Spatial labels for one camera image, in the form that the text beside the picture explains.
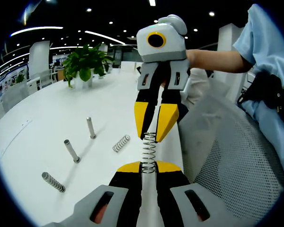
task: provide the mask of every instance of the recessed light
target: recessed light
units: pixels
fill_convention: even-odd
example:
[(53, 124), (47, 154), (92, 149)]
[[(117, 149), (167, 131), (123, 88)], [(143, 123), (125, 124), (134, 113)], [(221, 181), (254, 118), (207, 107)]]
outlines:
[(150, 6), (156, 6), (156, 1), (155, 0), (149, 0)]

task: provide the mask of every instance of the gray mesh chair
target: gray mesh chair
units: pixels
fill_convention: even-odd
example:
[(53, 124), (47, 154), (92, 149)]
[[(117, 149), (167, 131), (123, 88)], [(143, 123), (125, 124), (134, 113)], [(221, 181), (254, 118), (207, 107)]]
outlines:
[(29, 93), (26, 80), (24, 80), (22, 83), (9, 87), (2, 96), (4, 111), (7, 113), (7, 111), (9, 111), (21, 100), (25, 99), (28, 95)]
[(209, 91), (179, 123), (184, 174), (225, 203), (242, 225), (259, 222), (284, 188), (272, 145), (250, 116)]

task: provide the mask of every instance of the light blue shirt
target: light blue shirt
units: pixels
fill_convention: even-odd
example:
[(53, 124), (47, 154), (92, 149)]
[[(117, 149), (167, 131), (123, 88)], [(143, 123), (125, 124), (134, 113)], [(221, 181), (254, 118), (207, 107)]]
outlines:
[[(241, 56), (255, 65), (254, 73), (266, 70), (281, 79), (284, 86), (284, 38), (269, 15), (257, 4), (248, 10), (248, 22), (233, 45)], [(284, 170), (284, 122), (276, 109), (263, 101), (246, 101), (243, 109), (258, 123), (260, 130), (274, 146)]]

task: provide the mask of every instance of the white plant pot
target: white plant pot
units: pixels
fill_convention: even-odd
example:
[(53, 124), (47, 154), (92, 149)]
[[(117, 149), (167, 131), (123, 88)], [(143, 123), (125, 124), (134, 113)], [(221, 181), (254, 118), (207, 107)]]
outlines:
[(73, 80), (75, 82), (75, 88), (76, 89), (87, 89), (87, 88), (92, 87), (93, 75), (91, 75), (90, 79), (85, 82), (85, 81), (81, 80), (79, 72), (77, 72), (77, 76)]

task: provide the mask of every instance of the ceiling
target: ceiling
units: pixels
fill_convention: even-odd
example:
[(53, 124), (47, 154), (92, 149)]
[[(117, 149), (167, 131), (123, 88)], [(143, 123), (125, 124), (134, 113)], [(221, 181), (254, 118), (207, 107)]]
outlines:
[[(76, 46), (86, 43), (96, 45), (100, 42), (117, 44), (114, 41), (84, 33), (86, 30), (112, 37), (126, 44), (136, 44), (135, 39), (128, 39), (128, 37), (135, 37), (139, 29), (154, 24), (154, 20), (169, 14), (176, 14), (185, 21), (188, 29), (188, 39), (185, 40), (186, 48), (196, 49), (218, 42), (219, 28), (226, 24), (233, 23), (238, 27), (243, 27), (247, 22), (247, 10), (252, 4), (250, 0), (156, 0), (155, 7), (150, 6), (148, 0), (33, 0), (25, 2), (15, 7), (17, 12), (11, 9), (14, 17), (10, 22), (11, 26), (6, 26), (9, 34), (36, 26), (62, 26), (63, 29), (29, 31), (12, 37), (6, 33), (5, 45), (1, 46), (0, 51), (0, 65), (28, 53), (30, 46), (42, 41), (42, 38), (50, 40), (52, 47), (61, 47), (65, 44)], [(35, 10), (30, 14), (24, 26), (22, 18), (24, 9), (28, 6), (27, 3), (30, 3), (32, 7), (35, 6)], [(214, 17), (209, 16), (210, 11), (215, 12)], [(14, 60), (11, 64), (20, 61), (22, 58)]]

